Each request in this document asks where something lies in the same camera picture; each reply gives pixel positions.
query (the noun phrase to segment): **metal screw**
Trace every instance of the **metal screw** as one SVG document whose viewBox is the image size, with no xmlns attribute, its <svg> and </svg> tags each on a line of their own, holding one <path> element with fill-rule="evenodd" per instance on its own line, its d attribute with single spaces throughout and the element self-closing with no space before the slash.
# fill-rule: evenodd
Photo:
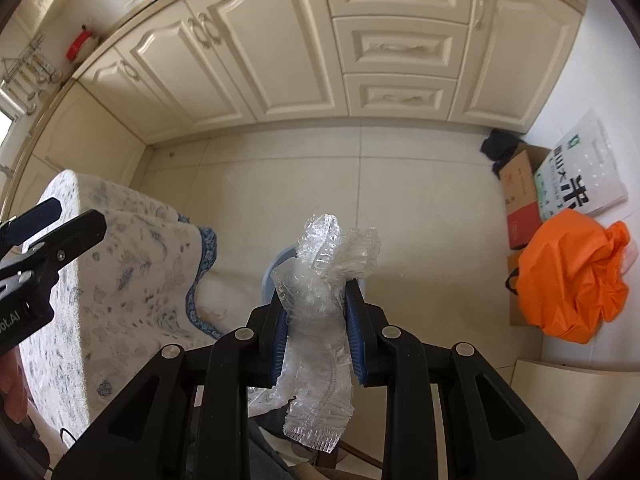
<svg viewBox="0 0 640 480">
<path fill-rule="evenodd" d="M 18 283 L 20 283 L 20 284 L 26 283 L 31 279 L 32 276 L 33 276 L 33 271 L 32 270 L 25 270 L 18 277 Z"/>
<path fill-rule="evenodd" d="M 244 327 L 236 330 L 236 339 L 238 341 L 248 341 L 254 336 L 254 331 L 250 328 Z"/>
<path fill-rule="evenodd" d="M 469 343 L 458 343 L 456 345 L 456 352 L 458 352 L 460 355 L 463 355 L 464 357 L 471 357 L 476 353 L 476 349 L 473 348 L 473 346 Z"/>
<path fill-rule="evenodd" d="M 398 339 L 402 331 L 393 325 L 387 325 L 382 329 L 382 335 L 387 339 Z"/>
<path fill-rule="evenodd" d="M 173 359 L 180 355 L 180 347 L 178 345 L 167 345 L 162 349 L 160 355 L 165 359 Z"/>
</svg>

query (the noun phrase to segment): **orange bag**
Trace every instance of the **orange bag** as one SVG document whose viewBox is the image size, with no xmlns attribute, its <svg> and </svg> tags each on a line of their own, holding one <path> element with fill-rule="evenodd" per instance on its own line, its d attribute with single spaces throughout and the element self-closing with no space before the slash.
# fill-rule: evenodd
<svg viewBox="0 0 640 480">
<path fill-rule="evenodd" d="M 518 260 L 518 302 L 529 324 L 547 335 L 587 343 L 600 318 L 612 321 L 629 292 L 620 265 L 629 231 L 605 229 L 566 209 L 542 224 Z"/>
</svg>

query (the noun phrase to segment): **white plastic bag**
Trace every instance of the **white plastic bag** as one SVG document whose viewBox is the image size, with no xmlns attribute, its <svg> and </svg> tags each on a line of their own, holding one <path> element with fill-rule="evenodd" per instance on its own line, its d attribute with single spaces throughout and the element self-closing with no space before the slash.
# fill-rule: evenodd
<svg viewBox="0 0 640 480">
<path fill-rule="evenodd" d="M 596 216 L 626 200 L 609 139 L 593 110 L 556 144 L 534 181 L 543 221 L 566 207 Z"/>
<path fill-rule="evenodd" d="M 313 449 L 334 449 L 353 415 L 344 285 L 369 276 L 379 252 L 374 228 L 342 234 L 331 215 L 306 222 L 296 247 L 298 256 L 271 272 L 288 315 L 282 373 L 270 390 L 249 389 L 249 416 L 291 400 L 284 433 Z"/>
</svg>

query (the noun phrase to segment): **human hand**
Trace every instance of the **human hand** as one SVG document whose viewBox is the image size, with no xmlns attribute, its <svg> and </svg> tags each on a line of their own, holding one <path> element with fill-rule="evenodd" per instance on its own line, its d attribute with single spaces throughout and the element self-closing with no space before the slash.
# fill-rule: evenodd
<svg viewBox="0 0 640 480">
<path fill-rule="evenodd" d="M 5 413 L 19 424 L 27 415 L 27 385 L 15 348 L 0 357 L 0 392 L 6 394 Z"/>
</svg>

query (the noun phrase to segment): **cardboard box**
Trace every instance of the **cardboard box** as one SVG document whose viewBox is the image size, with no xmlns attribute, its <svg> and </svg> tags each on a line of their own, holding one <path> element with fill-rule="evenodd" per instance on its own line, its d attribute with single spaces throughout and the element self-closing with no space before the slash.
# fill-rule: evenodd
<svg viewBox="0 0 640 480">
<path fill-rule="evenodd" d="M 550 151 L 522 142 L 500 170 L 511 249 L 525 247 L 542 225 L 533 174 Z"/>
<path fill-rule="evenodd" d="M 507 257 L 507 276 L 509 276 L 511 271 L 518 266 L 518 258 L 521 253 L 522 250 L 519 250 L 516 253 L 511 253 Z M 516 288 L 517 281 L 517 278 L 510 279 L 509 284 L 512 288 Z M 518 297 L 511 293 L 509 293 L 509 324 L 511 326 L 529 326 L 529 323 L 524 319 L 524 314 L 518 306 Z"/>
</svg>

